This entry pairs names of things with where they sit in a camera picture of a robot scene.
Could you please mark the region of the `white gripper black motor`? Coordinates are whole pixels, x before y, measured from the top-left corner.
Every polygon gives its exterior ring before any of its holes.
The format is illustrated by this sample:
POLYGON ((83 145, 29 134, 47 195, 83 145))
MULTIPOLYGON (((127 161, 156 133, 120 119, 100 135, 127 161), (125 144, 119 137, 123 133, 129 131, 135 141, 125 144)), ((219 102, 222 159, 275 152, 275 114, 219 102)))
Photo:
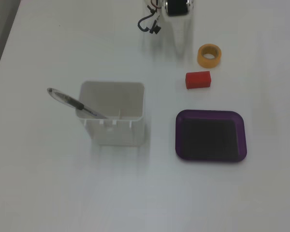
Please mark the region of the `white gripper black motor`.
POLYGON ((193 0, 163 0, 162 15, 167 22, 188 20, 193 13, 193 0))

